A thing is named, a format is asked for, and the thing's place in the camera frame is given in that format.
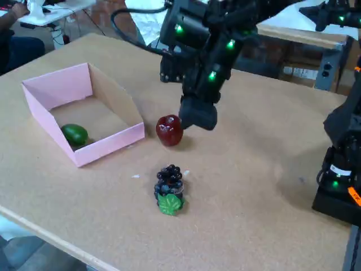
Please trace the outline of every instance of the person's arm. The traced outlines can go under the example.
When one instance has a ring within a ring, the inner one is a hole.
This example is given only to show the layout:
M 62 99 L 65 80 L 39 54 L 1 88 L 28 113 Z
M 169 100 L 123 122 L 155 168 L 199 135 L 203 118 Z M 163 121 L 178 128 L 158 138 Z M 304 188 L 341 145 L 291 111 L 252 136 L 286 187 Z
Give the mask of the person's arm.
M 8 30 L 17 19 L 29 14 L 29 10 L 21 3 L 15 4 L 7 14 L 0 17 L 0 32 Z

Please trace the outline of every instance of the grape cluster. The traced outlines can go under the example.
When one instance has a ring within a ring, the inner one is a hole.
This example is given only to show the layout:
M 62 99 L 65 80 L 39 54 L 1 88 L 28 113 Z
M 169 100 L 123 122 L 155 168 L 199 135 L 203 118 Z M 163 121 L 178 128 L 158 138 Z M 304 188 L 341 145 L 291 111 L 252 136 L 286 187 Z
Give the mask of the grape cluster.
M 179 199 L 183 199 L 183 182 L 181 169 L 175 165 L 162 168 L 157 173 L 158 183 L 154 185 L 154 196 L 158 200 L 158 194 L 166 196 L 174 194 Z

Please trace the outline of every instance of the white sticker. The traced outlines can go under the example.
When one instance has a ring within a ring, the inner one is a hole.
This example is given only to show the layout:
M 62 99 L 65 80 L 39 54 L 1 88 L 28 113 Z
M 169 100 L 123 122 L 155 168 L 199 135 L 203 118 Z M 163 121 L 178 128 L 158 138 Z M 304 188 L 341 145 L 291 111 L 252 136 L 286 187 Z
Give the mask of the white sticker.
M 301 68 L 294 68 L 293 76 L 299 78 L 306 78 L 311 80 L 316 80 L 318 71 L 313 69 L 301 69 Z
M 285 75 L 291 75 L 292 74 L 292 71 L 293 71 L 293 68 L 292 67 L 284 67 L 283 68 L 283 73 Z
M 341 176 L 351 175 L 351 171 L 343 171 L 342 169 L 337 168 L 334 165 L 331 165 L 330 170 L 332 170 L 333 172 L 335 172 L 336 174 L 341 175 Z

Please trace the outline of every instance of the green avocado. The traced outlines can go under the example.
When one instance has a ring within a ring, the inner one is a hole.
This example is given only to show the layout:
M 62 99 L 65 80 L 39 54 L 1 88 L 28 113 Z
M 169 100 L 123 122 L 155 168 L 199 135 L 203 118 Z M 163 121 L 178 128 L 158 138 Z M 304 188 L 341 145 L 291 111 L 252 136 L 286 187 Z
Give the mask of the green avocado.
M 84 146 L 88 139 L 88 132 L 77 124 L 65 124 L 61 127 L 61 131 L 73 147 Z

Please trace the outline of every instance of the orange label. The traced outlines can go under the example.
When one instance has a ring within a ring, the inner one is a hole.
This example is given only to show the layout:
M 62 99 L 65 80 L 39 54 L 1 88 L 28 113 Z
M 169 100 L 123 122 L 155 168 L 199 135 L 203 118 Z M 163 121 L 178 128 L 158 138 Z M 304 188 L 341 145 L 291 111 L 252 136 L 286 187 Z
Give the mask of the orange label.
M 361 206 L 361 196 L 357 194 L 356 190 L 353 187 L 349 187 L 349 194 L 355 200 L 358 206 Z

